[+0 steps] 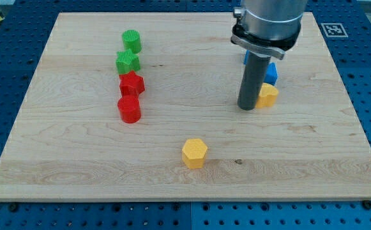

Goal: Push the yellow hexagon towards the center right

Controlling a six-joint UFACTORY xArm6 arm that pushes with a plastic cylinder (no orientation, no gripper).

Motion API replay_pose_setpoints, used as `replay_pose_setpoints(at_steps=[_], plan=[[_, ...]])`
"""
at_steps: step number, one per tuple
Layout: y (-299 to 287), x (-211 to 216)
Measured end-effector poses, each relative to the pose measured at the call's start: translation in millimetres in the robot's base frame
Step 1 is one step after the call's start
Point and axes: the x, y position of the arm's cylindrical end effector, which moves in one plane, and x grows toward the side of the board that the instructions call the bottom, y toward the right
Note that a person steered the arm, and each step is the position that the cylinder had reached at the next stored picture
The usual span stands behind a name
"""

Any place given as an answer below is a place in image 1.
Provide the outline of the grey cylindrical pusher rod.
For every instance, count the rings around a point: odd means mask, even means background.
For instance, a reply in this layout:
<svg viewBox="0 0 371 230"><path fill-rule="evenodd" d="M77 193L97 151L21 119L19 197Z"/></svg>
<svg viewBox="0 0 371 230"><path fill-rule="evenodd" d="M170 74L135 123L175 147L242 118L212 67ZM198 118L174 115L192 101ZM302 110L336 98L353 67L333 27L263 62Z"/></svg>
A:
<svg viewBox="0 0 371 230"><path fill-rule="evenodd" d="M238 106L240 109L250 111L255 108L270 59L270 56L247 52L238 95Z"/></svg>

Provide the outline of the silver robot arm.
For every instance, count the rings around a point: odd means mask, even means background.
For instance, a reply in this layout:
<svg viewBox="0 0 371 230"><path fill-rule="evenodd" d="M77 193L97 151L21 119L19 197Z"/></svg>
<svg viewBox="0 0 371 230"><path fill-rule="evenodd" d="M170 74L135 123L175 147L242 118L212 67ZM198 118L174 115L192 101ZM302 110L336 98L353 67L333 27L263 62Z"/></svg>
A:
<svg viewBox="0 0 371 230"><path fill-rule="evenodd" d="M231 43L248 51L238 107L255 108L271 58L282 60L301 31L307 0L244 0L235 7Z"/></svg>

